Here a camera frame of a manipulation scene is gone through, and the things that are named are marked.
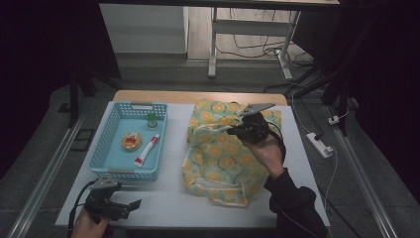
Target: bag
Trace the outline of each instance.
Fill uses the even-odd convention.
[[[265,183],[268,171],[227,129],[241,124],[246,107],[236,102],[200,99],[195,103],[188,131],[188,152],[182,165],[185,186],[194,193],[231,206],[247,206]],[[277,127],[281,112],[264,110]]]

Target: white power strip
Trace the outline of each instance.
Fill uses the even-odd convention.
[[[333,155],[333,148],[326,147],[321,140],[315,140],[315,133],[309,133],[306,135],[306,138],[311,142],[315,149],[319,152],[322,158],[327,159]]]

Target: basket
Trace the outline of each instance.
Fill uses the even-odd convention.
[[[157,126],[153,129],[148,127],[149,113],[157,116]],[[107,176],[120,182],[156,180],[166,118],[165,103],[110,102],[87,153],[86,159],[90,161],[88,168],[100,178]],[[143,141],[133,152],[121,146],[122,138],[129,132],[140,133]],[[133,164],[135,158],[156,134],[159,134],[159,140],[149,152],[144,165],[136,167]]]

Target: white wall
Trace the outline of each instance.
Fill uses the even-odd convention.
[[[188,9],[100,4],[115,53],[187,52]]]

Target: wooden floor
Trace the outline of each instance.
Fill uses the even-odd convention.
[[[188,59],[208,60],[211,45],[212,9],[202,7],[189,7],[188,9]],[[219,8],[217,16],[218,19],[288,22],[290,12]],[[284,38],[281,37],[217,35],[216,47],[218,50],[243,56],[239,57],[218,52],[217,60],[277,60],[275,56],[264,56],[263,50],[281,47],[282,41],[284,41]],[[303,51],[295,45],[289,47],[291,57],[302,52]]]

